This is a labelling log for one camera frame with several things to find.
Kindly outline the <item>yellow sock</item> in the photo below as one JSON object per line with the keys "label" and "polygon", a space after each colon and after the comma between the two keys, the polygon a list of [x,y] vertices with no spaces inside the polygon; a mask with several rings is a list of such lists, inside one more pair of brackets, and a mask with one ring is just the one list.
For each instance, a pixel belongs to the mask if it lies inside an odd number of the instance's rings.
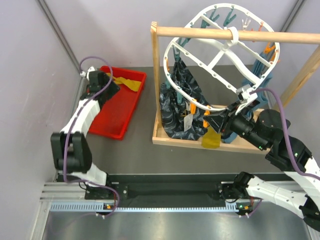
{"label": "yellow sock", "polygon": [[201,146],[205,149],[217,149],[221,145],[221,134],[209,127],[207,133],[203,136]]}
{"label": "yellow sock", "polygon": [[128,78],[124,78],[122,76],[120,77],[112,77],[112,81],[116,84],[116,85],[124,85],[126,86],[128,89],[130,89],[133,92],[138,92],[141,86],[141,82],[137,81],[137,80],[131,80]]}

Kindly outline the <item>white round clip hanger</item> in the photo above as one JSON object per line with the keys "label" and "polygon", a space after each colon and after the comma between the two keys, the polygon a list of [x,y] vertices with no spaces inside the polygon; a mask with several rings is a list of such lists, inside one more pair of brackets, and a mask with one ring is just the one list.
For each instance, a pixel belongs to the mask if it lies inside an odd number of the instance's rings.
{"label": "white round clip hanger", "polygon": [[[210,63],[204,63],[203,61],[201,61],[185,49],[185,45],[190,40],[190,38],[187,37],[174,37],[173,40],[171,40],[171,42],[168,44],[164,52],[163,69],[166,80],[174,88],[174,90],[179,93],[179,98],[184,97],[187,101],[189,101],[191,110],[200,108],[207,112],[222,112],[223,108],[215,108],[212,106],[202,105],[201,103],[197,102],[194,98],[189,96],[186,92],[184,92],[181,87],[179,87],[173,82],[171,74],[168,70],[169,51],[173,52],[175,60],[178,60],[178,58],[180,58],[180,54],[184,54],[187,58],[191,59],[199,67],[207,71],[213,78],[217,79],[228,90],[232,91],[235,94],[238,88],[235,88],[231,83],[229,83],[226,79],[224,79],[222,76],[220,76],[218,73],[214,71],[214,67],[217,65],[217,63],[222,57],[227,57],[233,63],[236,69],[249,81],[248,85],[254,88],[255,93],[257,92],[259,87],[261,87],[262,84],[266,82],[267,77],[279,61],[279,42],[267,42],[268,44],[273,43],[273,46],[267,46],[263,51],[264,56],[261,56],[259,53],[249,48],[243,41],[239,40],[239,37],[237,36],[237,32],[239,30],[235,26],[230,26],[230,23],[237,16],[235,11],[243,13],[246,17],[242,21],[243,31],[246,31],[250,22],[254,21],[257,24],[259,24],[260,28],[265,28],[266,32],[274,32],[274,30],[265,21],[260,19],[258,16],[253,14],[248,9],[240,5],[231,3],[217,3],[204,8],[185,26],[185,28],[194,28],[194,24],[197,21],[201,21],[201,29],[231,30],[233,39],[226,40],[224,43],[220,42],[219,39],[201,40],[197,38],[198,41],[209,44],[218,49],[218,53],[210,61]],[[254,57],[260,64],[262,64],[264,66],[262,73],[255,75],[253,72],[251,72],[245,66],[242,60],[232,51],[232,48],[234,46],[241,47],[243,50],[247,51],[252,57]],[[273,58],[271,60],[267,60],[266,55],[268,55],[270,52],[273,53]]]}

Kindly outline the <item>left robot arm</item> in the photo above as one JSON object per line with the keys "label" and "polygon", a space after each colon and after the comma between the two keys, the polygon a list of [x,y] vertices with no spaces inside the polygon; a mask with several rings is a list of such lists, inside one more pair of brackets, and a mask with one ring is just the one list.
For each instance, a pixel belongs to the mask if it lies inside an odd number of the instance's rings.
{"label": "left robot arm", "polygon": [[68,176],[74,176],[96,187],[97,194],[106,199],[113,194],[114,187],[108,183],[108,174],[94,164],[87,134],[103,106],[120,87],[113,80],[113,72],[90,67],[80,75],[88,80],[86,90],[68,123],[50,136],[53,164],[62,172],[65,182],[69,181]]}

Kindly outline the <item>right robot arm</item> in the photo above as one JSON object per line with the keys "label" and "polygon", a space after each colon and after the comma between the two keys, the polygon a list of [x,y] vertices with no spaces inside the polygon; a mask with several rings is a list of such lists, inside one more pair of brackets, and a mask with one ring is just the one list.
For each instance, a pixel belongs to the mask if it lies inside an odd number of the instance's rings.
{"label": "right robot arm", "polygon": [[299,139],[288,135],[290,121],[273,109],[262,110],[254,118],[254,101],[239,113],[239,101],[221,112],[206,113],[204,121],[221,135],[222,139],[237,134],[261,151],[265,159],[294,180],[304,192],[287,190],[266,182],[248,172],[238,173],[232,184],[220,187],[222,197],[236,200],[267,200],[300,217],[316,231],[320,229],[320,168],[311,151]]}

